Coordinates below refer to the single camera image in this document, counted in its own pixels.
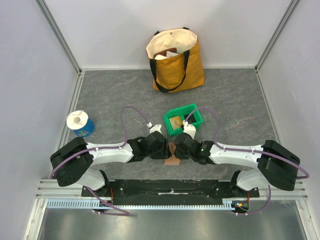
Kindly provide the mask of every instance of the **white panel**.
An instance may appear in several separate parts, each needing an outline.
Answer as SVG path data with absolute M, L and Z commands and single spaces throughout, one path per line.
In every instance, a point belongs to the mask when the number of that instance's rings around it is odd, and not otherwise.
M 20 240 L 47 177 L 76 73 L 32 0 L 0 8 L 0 239 Z
M 310 173 L 320 223 L 320 1 L 302 0 L 260 71 L 281 142 Z
M 82 68 L 147 68 L 156 31 L 188 27 L 203 65 L 257 64 L 290 0 L 46 0 Z

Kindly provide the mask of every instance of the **green plastic bin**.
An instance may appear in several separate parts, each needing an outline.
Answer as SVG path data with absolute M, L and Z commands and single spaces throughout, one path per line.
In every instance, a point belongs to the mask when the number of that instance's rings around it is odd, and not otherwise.
M 164 124 L 166 126 L 166 129 L 168 130 L 169 136 L 174 136 L 174 135 L 179 135 L 183 132 L 182 128 L 177 128 L 176 130 L 173 130 L 170 124 L 169 119 L 179 116 L 181 118 L 181 120 L 185 120 L 185 115 L 189 115 L 193 110 L 197 109 L 197 105 L 195 103 L 186 105 L 186 106 L 182 106 L 182 107 L 178 107 L 178 108 L 174 108 L 171 109 L 170 111 L 168 111 L 164 116 L 163 116 L 163 120 L 164 120 Z M 191 123 L 196 129 L 198 129 L 200 127 L 200 125 L 204 122 L 202 116 L 200 115 L 199 111 L 195 111 L 193 113 L 195 122 Z

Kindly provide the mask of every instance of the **gray speckled floor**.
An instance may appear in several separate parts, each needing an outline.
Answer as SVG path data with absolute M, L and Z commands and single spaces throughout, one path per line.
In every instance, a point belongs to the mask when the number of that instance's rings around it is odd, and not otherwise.
M 77 110 L 88 113 L 95 124 L 91 143 L 119 143 L 124 140 L 119 116 L 122 107 L 139 108 L 153 124 L 163 124 L 170 109 L 191 103 L 213 109 L 220 118 L 218 141 L 229 145 L 257 145 L 274 140 L 274 132 L 263 95 L 253 69 L 206 69 L 202 87 L 177 93 L 152 89 L 150 70 L 87 71 L 77 103 Z M 147 136 L 148 128 L 140 115 L 127 109 L 124 122 L 130 139 Z M 211 140 L 216 123 L 201 111 L 204 123 L 195 135 L 199 142 Z M 71 132 L 69 140 L 75 135 Z M 191 159 L 180 166 L 164 165 L 163 160 L 145 159 L 134 163 L 109 163 L 97 166 L 110 179 L 231 179 L 234 171 L 247 169 L 236 165 L 200 165 Z

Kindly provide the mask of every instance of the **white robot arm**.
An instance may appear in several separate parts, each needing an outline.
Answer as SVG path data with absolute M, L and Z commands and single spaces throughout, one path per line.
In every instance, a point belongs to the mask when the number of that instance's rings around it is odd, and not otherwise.
M 235 164 L 252 168 L 234 173 L 230 187 L 233 188 L 232 191 L 235 194 L 237 191 L 244 193 L 269 184 L 282 190 L 292 191 L 294 189 L 298 172 L 296 168 L 254 152 L 254 150 L 269 151 L 295 161 L 296 164 L 300 163 L 298 157 L 278 143 L 267 140 L 264 145 L 254 146 L 220 144 L 224 148 L 252 149 L 252 152 L 239 152 L 220 149 L 213 141 L 200 143 L 194 140 L 195 133 L 196 129 L 193 125 L 184 126 L 183 133 L 174 140 L 176 145 L 174 155 L 182 160 L 192 158 L 202 165 Z M 123 142 L 116 144 L 87 143 L 81 137 L 75 138 L 50 157 L 53 168 L 56 168 L 66 158 L 79 151 L 84 151 L 83 154 L 74 157 L 56 171 L 55 178 L 59 186 L 64 187 L 77 183 L 96 191 L 101 189 L 108 182 L 108 179 L 103 171 L 92 168 L 95 165 L 112 162 L 140 162 L 145 157 L 167 159 L 172 155 L 168 139 L 162 135 L 161 125 L 150 128 L 147 137 L 130 139 L 124 146 L 122 145 Z

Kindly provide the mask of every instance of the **metal table surface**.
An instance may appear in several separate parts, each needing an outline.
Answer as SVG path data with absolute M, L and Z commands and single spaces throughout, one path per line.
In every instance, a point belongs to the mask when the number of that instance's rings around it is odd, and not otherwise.
M 251 208 L 261 208 L 263 204 L 254 201 Z M 307 239 L 295 201 L 274 201 L 264 212 L 251 216 L 212 210 L 130 213 L 131 216 L 105 216 L 83 209 L 47 209 L 38 240 Z

